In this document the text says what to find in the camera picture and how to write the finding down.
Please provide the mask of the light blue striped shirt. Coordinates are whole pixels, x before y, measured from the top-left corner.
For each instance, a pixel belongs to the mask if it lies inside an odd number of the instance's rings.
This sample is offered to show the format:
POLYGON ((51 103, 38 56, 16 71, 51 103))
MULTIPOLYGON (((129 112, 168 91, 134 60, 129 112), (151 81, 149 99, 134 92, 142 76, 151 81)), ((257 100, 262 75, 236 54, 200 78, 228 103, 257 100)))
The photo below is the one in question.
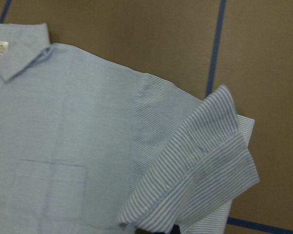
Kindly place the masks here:
POLYGON ((0 234, 222 234, 259 177, 222 85, 156 76, 0 24, 0 234))

